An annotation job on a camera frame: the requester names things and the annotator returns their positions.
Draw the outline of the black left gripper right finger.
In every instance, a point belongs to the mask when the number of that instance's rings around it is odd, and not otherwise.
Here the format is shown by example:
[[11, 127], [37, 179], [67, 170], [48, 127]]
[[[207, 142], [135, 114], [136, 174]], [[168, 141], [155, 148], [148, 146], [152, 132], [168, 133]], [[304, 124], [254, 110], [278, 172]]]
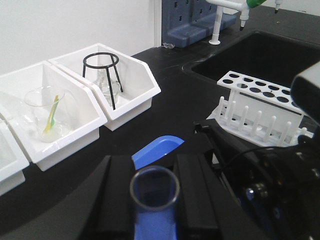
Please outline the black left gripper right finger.
[[267, 240], [212, 173], [201, 154], [178, 154], [173, 171], [180, 182], [179, 240]]

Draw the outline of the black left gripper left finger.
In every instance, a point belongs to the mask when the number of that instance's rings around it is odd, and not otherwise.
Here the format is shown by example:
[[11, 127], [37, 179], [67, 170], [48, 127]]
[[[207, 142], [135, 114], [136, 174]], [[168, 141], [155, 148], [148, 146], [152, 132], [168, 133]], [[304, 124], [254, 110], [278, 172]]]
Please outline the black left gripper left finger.
[[135, 165], [129, 156], [105, 156], [62, 201], [2, 240], [132, 240], [129, 194]]

